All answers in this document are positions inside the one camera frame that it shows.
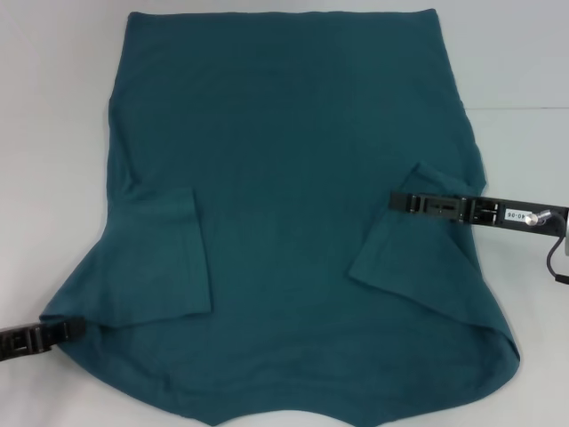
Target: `t-shirt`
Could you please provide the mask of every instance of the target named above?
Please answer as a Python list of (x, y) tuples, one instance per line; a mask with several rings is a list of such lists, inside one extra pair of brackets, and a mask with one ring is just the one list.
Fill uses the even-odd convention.
[(435, 11), (133, 13), (108, 115), (107, 225), (42, 317), (102, 381), (373, 427), (516, 372), (470, 228), (388, 209), (485, 186)]

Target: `label sticker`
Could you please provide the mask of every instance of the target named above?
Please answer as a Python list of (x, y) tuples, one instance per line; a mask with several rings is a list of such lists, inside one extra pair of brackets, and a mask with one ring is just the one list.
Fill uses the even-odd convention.
[(504, 220), (514, 222), (525, 222), (525, 217), (532, 214), (530, 211), (518, 211), (517, 209), (506, 209)]

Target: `white table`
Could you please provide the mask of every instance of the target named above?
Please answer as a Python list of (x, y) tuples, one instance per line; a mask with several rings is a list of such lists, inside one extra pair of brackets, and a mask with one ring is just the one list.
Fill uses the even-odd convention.
[[(430, 7), (485, 161), (486, 194), (569, 205), (569, 3), (562, 0), (0, 0), (0, 325), (36, 319), (102, 231), (107, 101), (128, 12)], [(482, 228), (475, 235), (522, 366), (491, 397), (393, 425), (566, 425), (569, 286), (545, 269), (553, 240)], [(554, 263), (569, 273), (562, 254)], [(202, 425), (125, 396), (59, 350), (0, 364), (0, 414), (3, 425), (18, 427)], [(226, 425), (345, 424), (286, 411)]]

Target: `white surface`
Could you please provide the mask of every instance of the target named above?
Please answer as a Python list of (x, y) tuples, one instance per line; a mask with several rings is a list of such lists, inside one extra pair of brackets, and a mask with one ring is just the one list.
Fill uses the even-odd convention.
[[(469, 109), (487, 195), (569, 205), (569, 4), (561, 0), (0, 0), (0, 325), (34, 320), (104, 220), (106, 104), (128, 12), (415, 11), (437, 8)], [(551, 238), (476, 229), (485, 277), (523, 353), (517, 376), (475, 404), (397, 427), (566, 425), (569, 287), (545, 269)], [(569, 271), (559, 251), (554, 263)], [(201, 423), (115, 391), (58, 350), (0, 364), (3, 425)], [(231, 427), (340, 427), (280, 412)]]

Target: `teal fabric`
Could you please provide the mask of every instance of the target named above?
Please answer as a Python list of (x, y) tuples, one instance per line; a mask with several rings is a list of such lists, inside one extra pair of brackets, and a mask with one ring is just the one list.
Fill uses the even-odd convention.
[(102, 381), (372, 427), (516, 372), (470, 228), (387, 209), (485, 186), (435, 11), (133, 13), (109, 125), (107, 226), (43, 315)]

